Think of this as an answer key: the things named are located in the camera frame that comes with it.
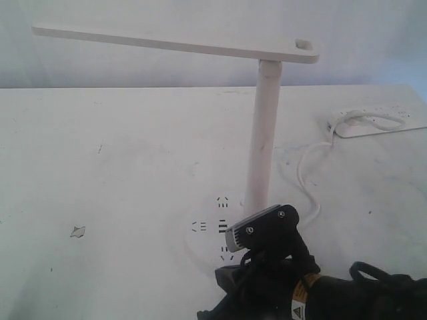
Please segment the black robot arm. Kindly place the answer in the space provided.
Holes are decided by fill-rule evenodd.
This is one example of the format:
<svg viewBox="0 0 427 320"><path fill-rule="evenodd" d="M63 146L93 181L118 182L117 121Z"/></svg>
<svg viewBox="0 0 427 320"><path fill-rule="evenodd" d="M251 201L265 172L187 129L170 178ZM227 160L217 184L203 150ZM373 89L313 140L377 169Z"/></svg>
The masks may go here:
<svg viewBox="0 0 427 320"><path fill-rule="evenodd" d="M225 297L198 319L425 319L426 280L357 261L350 279L321 273L291 205L273 205L226 229L237 265L216 269Z"/></svg>

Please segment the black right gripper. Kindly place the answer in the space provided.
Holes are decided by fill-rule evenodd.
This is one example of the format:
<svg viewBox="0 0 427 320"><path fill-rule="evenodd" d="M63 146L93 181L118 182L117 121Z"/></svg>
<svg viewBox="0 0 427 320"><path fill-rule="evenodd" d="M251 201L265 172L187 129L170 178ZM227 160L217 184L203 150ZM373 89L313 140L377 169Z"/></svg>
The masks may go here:
<svg viewBox="0 0 427 320"><path fill-rule="evenodd" d="M304 276L318 274L320 267L300 235L300 216L283 205L284 217L275 221L260 241L250 245L239 264L216 269L219 287L226 296L198 319L274 319L290 317L292 291Z"/></svg>

